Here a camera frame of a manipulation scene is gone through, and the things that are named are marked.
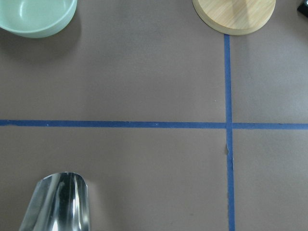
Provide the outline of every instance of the bowl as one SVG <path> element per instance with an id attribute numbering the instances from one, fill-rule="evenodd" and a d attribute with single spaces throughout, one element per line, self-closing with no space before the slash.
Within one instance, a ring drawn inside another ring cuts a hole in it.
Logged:
<path id="1" fill-rule="evenodd" d="M 72 20 L 77 0 L 0 0 L 0 27 L 27 38 L 44 38 Z"/>

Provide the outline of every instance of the blue painter's tape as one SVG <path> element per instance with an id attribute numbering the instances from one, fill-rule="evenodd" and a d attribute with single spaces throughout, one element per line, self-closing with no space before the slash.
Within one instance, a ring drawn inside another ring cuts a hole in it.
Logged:
<path id="1" fill-rule="evenodd" d="M 215 128 L 225 129 L 225 123 L 206 122 L 133 122 L 133 121 L 73 121 L 73 120 L 0 120 L 0 126 L 77 127 L 77 128 Z"/>
<path id="2" fill-rule="evenodd" d="M 233 123 L 233 129 L 308 130 L 308 124 Z"/>
<path id="3" fill-rule="evenodd" d="M 224 35 L 229 231 L 235 231 L 230 36 Z"/>

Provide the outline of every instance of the table surface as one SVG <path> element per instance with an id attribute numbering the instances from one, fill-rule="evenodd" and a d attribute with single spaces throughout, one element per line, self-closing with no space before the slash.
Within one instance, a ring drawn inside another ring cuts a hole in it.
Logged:
<path id="1" fill-rule="evenodd" d="M 79 0 L 52 37 L 0 30 L 0 230 L 63 171 L 87 182 L 93 231 L 307 230 L 299 2 L 240 37 L 190 0 Z"/>

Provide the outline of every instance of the bowl rim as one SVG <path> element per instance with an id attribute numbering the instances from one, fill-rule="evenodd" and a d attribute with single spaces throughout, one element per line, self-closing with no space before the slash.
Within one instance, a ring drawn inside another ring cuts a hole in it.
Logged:
<path id="1" fill-rule="evenodd" d="M 72 0 L 71 5 L 68 7 L 67 11 L 57 21 L 55 21 L 54 23 L 52 23 L 52 24 L 50 24 L 50 25 L 48 25 L 46 27 L 42 27 L 42 28 L 36 29 L 36 30 L 15 30 L 15 29 L 11 29 L 9 27 L 2 26 L 2 25 L 0 25 L 0 27 L 2 29 L 10 31 L 12 33 L 19 33 L 19 34 L 33 34 L 33 33 L 37 33 L 37 32 L 41 32 L 41 31 L 47 30 L 47 29 L 53 27 L 54 25 L 58 24 L 60 21 L 62 21 L 68 15 L 68 13 L 72 10 L 74 4 L 77 1 L 78 0 Z"/>

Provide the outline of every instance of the round wooden board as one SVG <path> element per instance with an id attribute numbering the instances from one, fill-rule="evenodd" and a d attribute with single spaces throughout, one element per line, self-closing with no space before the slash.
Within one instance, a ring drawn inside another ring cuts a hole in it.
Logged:
<path id="1" fill-rule="evenodd" d="M 192 0 L 201 19 L 229 35 L 259 30 L 273 14 L 276 0 Z"/>

